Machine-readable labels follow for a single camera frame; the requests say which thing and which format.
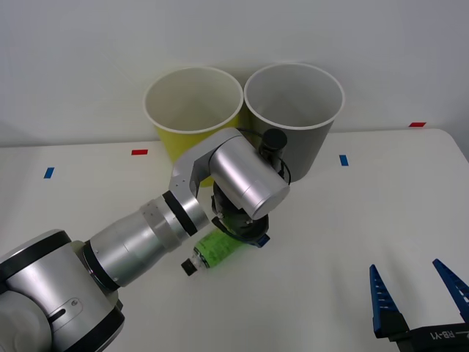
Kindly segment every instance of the yellow bucket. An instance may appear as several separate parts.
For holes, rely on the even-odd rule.
[[[213,67],[188,67],[160,77],[144,98],[144,109],[172,162],[211,134],[240,126],[243,88]],[[213,179],[202,182],[211,186]]]

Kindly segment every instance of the cable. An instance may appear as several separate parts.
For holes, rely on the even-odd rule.
[[[290,169],[287,166],[287,163],[284,161],[282,158],[278,158],[282,164],[282,166],[285,166],[285,169],[288,171],[288,186],[290,186],[290,183],[292,183],[292,173],[290,172]]]

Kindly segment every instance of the blue tape marker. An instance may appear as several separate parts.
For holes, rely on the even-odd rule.
[[[55,167],[48,167],[47,171],[45,172],[44,178],[51,178],[54,169]]]
[[[347,160],[346,155],[339,155],[339,157],[340,157],[340,164],[342,166],[349,166],[349,161]]]

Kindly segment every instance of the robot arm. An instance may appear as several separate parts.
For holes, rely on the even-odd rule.
[[[64,231],[53,230],[0,258],[0,285],[15,293],[10,298],[0,291],[0,351],[102,351],[124,323],[117,290],[208,224],[196,197],[200,182],[210,175],[253,221],[289,192],[238,130],[213,134],[174,164],[165,194],[86,243],[71,243]],[[34,332],[35,349],[17,342],[28,337],[24,326],[20,332],[4,328],[5,321],[24,313],[25,299],[19,297],[36,315],[43,314],[37,318],[42,326],[48,322],[49,329],[40,329],[40,336]]]

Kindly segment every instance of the white table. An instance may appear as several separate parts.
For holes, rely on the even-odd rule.
[[[160,142],[0,149],[0,254],[53,228],[86,240],[170,171]],[[210,190],[199,198],[210,211]],[[126,323],[107,351],[397,351],[373,335],[373,263],[410,328],[461,322],[432,261],[469,283],[469,164],[439,130],[330,134],[269,235],[191,277],[180,263],[202,234],[186,241],[119,291]]]

